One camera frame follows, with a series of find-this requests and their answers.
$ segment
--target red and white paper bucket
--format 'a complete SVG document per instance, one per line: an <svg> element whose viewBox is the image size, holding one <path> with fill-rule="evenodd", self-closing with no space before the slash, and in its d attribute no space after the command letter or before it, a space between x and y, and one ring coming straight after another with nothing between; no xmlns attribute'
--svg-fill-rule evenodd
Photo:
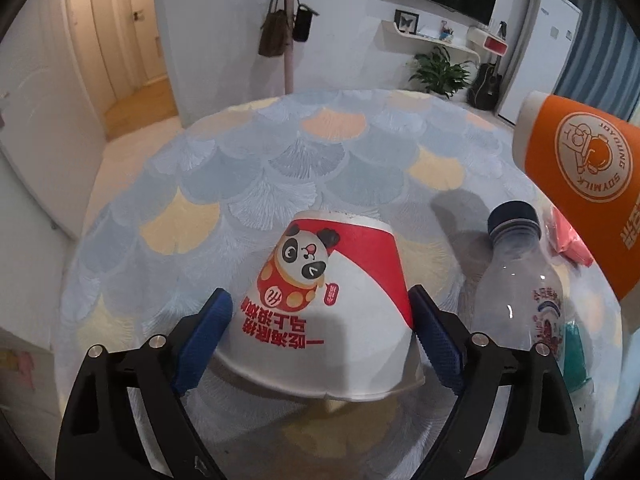
<svg viewBox="0 0 640 480"><path fill-rule="evenodd" d="M296 215L216 355L286 394L377 400L424 383L396 240L379 220Z"/></svg>

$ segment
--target curtain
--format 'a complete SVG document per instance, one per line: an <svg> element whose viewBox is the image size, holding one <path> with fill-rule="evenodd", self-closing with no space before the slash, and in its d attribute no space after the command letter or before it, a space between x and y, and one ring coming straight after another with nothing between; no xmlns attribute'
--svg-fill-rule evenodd
<svg viewBox="0 0 640 480"><path fill-rule="evenodd" d="M628 121L640 98L640 42L614 0L569 0L582 19L556 94Z"/></svg>

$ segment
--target green leaves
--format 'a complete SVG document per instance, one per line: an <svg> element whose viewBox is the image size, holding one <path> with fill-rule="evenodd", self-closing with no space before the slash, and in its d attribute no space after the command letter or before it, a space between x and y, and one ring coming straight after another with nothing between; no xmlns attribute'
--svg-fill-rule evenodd
<svg viewBox="0 0 640 480"><path fill-rule="evenodd" d="M458 90L468 86L466 78L469 72L463 67L468 61L452 65L446 48L436 46L430 54L416 54L414 59L417 61L417 68L409 81L418 80L426 91L450 98Z"/></svg>

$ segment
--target guitar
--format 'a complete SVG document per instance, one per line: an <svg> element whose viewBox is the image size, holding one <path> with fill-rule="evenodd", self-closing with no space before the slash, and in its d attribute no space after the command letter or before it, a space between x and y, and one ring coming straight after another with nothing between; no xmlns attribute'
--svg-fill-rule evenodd
<svg viewBox="0 0 640 480"><path fill-rule="evenodd" d="M470 105L479 110L494 110L500 99L500 83L502 76L498 74L500 60L498 56L495 63L484 63L478 71L478 77L473 82L467 93Z"/></svg>

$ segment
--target table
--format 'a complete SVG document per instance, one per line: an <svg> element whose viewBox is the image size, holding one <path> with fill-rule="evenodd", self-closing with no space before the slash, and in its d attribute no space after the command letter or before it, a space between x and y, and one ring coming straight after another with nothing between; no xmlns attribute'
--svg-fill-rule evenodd
<svg viewBox="0 0 640 480"><path fill-rule="evenodd" d="M388 222L407 284L422 283L468 323L491 257L489 212L518 199L542 218L550 206L514 166L507 129L415 92L318 91L232 107L143 157L130 185L119 178L124 189L111 192L67 273L54 348L62 406L89 346L137 347L197 312L219 286L237 307L300 210ZM616 397L620 308L596 265L550 260L593 378L593 390L574 397L589 459ZM408 478L455 400L426 358L424 365L426 384L417 390L344 404L264 390L214 358L184 405L231 479L301 471L310 479ZM132 404L148 431L140 398L132 395ZM153 441L144 440L161 467Z"/></svg>

